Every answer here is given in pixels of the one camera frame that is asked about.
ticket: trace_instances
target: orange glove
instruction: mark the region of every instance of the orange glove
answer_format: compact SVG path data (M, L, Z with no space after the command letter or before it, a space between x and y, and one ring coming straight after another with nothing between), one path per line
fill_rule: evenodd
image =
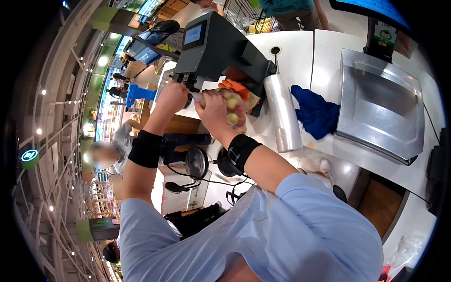
M243 102L247 102L249 97L249 89L247 89L244 85L239 82L233 81L231 79L224 79L222 83L218 83L219 88L230 88L235 93L241 96Z

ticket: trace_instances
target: plastic wrap roll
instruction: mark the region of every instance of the plastic wrap roll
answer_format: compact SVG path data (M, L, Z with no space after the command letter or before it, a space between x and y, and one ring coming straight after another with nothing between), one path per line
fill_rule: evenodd
M288 85L280 74L268 76L263 85L272 114L277 151L285 153L302 149L301 131Z

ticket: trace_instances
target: black wrist strap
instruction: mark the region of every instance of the black wrist strap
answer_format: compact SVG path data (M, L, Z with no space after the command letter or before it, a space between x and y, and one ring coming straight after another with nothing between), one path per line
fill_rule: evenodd
M244 134L235 136L229 145L229 150L227 150L230 161L238 170L244 173L244 165L248 157L260 145L262 144Z
M132 142L129 160L147 168L157 168L163 137L141 130Z

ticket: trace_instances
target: bag of apples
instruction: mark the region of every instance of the bag of apples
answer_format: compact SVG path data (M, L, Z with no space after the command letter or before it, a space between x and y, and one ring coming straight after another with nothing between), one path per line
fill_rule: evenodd
M227 102L227 122L235 130L240 133L246 132L246 106L244 105L241 96L235 93L233 90L228 88L218 88L212 90L204 91L214 91L220 94L224 100ZM205 101L203 99L202 93L191 93L193 95L193 100L198 102L202 108L205 108Z

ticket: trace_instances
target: green pillar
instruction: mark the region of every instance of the green pillar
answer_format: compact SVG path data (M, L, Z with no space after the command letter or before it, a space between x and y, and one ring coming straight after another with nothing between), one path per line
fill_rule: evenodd
M82 242L94 242L116 239L120 224L116 217L79 219L75 229Z
M133 11L102 7L94 18L92 28L133 37L145 31L149 23L147 16Z

